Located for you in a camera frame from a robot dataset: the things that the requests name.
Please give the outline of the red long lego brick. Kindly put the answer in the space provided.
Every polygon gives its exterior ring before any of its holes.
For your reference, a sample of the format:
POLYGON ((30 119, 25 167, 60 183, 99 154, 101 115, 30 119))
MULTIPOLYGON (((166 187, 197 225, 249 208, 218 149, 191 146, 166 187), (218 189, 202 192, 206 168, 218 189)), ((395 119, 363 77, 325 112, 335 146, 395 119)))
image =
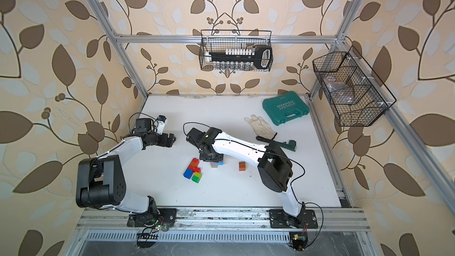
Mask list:
POLYGON ((200 162, 200 161, 199 161, 197 158, 193 158, 193 160, 192 160, 191 163, 193 163, 193 164, 195 164, 195 165, 198 166, 198 165, 199 165, 199 162, 200 162))

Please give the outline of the small red lego brick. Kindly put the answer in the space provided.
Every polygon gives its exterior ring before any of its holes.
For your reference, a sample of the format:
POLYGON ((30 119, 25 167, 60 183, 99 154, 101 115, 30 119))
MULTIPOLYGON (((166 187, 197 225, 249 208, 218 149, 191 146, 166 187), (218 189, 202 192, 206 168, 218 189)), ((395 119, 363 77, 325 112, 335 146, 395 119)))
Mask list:
POLYGON ((201 173, 201 169, 199 167, 188 166, 188 169, 192 170, 194 173, 201 173))

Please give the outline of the dark blue lego brick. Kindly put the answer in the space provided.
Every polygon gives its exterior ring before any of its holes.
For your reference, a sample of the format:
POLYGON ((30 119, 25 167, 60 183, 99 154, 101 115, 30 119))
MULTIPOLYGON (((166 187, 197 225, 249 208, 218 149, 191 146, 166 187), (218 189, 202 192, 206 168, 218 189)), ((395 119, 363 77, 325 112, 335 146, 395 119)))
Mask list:
POLYGON ((184 176, 186 179, 191 180, 193 174, 194 174, 194 171, 191 170, 191 169, 189 169, 189 168, 187 168, 187 169, 185 170, 183 176, 184 176))

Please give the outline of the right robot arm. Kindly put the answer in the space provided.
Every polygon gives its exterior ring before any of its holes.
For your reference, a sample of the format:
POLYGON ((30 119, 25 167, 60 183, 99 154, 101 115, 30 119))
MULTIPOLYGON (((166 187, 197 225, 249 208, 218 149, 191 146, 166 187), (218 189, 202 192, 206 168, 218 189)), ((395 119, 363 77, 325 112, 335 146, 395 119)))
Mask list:
POLYGON ((300 215, 303 205, 294 196, 290 185, 292 161, 276 142, 267 145, 249 143, 217 128, 205 132, 192 128, 186 140, 198 149, 202 161, 219 163, 228 155, 252 165, 258 170, 263 185, 278 193, 284 213, 293 218, 300 215))

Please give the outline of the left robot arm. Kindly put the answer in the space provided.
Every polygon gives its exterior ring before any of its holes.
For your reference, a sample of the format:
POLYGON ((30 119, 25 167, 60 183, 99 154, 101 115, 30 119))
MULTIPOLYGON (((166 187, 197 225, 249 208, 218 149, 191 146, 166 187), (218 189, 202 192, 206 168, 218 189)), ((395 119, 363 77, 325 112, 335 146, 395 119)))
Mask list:
POLYGON ((139 195, 127 188, 123 166, 140 151, 149 146, 170 148, 176 141, 173 134, 164 133, 167 118, 159 115, 137 119, 133 130, 116 146, 94 158, 78 164, 78 207, 115 209, 143 215, 152 219, 159 216, 154 198, 139 195))

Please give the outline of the white work glove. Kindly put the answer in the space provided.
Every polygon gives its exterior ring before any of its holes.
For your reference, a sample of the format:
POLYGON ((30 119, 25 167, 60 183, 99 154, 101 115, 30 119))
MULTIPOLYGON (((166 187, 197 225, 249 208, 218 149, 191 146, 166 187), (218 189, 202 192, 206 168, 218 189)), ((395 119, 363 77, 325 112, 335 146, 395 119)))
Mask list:
POLYGON ((257 136, 272 140, 277 135, 261 116, 252 114, 251 117, 245 117, 244 120, 253 128, 257 136))

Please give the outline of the black pipe wrench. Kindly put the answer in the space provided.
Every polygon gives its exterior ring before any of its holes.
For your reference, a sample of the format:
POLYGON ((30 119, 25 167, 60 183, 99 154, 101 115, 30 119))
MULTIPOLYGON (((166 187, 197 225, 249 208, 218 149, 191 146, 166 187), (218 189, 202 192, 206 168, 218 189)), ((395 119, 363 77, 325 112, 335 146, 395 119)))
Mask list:
POLYGON ((287 150, 290 150, 293 152, 296 151, 296 147, 297 147, 297 143, 294 140, 289 140, 288 142, 278 142, 278 141, 274 141, 272 139, 267 139, 266 137, 262 137, 262 136, 256 136, 256 140, 261 141, 261 142, 267 142, 267 143, 275 142, 281 148, 287 149, 287 150))

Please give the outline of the green plastic tool case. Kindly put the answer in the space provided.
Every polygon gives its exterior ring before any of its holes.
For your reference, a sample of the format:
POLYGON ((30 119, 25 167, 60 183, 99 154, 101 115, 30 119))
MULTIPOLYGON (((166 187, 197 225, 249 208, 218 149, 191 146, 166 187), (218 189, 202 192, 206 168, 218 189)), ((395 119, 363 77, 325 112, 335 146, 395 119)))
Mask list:
POLYGON ((294 91, 265 99, 263 109, 276 126, 306 116, 310 112, 307 104, 294 91))

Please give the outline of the black socket holder set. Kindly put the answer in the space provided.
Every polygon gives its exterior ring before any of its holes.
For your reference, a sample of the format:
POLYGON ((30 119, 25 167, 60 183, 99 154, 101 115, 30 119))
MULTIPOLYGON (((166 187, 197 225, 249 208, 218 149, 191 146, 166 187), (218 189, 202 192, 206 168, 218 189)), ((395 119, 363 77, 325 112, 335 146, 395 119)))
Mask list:
POLYGON ((211 66, 218 70, 269 71, 273 64, 271 46, 252 45, 242 49, 222 49, 201 51, 200 67, 208 70, 211 66))

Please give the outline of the plastic bag in basket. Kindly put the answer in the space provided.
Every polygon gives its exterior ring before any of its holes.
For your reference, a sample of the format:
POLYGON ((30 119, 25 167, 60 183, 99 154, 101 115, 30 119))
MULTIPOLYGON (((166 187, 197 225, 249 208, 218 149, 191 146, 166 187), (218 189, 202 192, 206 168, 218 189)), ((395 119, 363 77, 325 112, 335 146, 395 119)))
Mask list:
POLYGON ((353 104, 355 102, 353 86, 337 81, 332 76, 324 78, 324 82, 335 104, 353 104))

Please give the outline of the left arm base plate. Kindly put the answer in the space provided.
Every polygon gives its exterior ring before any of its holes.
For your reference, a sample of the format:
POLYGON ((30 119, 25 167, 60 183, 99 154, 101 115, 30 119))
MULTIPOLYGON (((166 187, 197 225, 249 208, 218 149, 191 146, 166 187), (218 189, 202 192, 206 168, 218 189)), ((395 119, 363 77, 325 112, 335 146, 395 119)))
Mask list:
POLYGON ((128 227, 145 228, 166 226, 168 228, 174 226, 176 221, 176 208, 158 208, 156 212, 146 212, 142 214, 132 213, 127 221, 128 227))

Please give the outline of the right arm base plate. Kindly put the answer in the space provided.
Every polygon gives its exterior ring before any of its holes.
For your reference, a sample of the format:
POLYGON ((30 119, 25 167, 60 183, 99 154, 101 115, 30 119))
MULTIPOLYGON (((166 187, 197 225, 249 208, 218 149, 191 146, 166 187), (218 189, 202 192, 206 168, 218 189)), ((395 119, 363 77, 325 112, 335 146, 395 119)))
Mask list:
POLYGON ((302 210, 297 217, 288 215, 283 209, 271 209, 269 212, 270 226, 273 229, 317 229, 318 221, 314 210, 302 210))

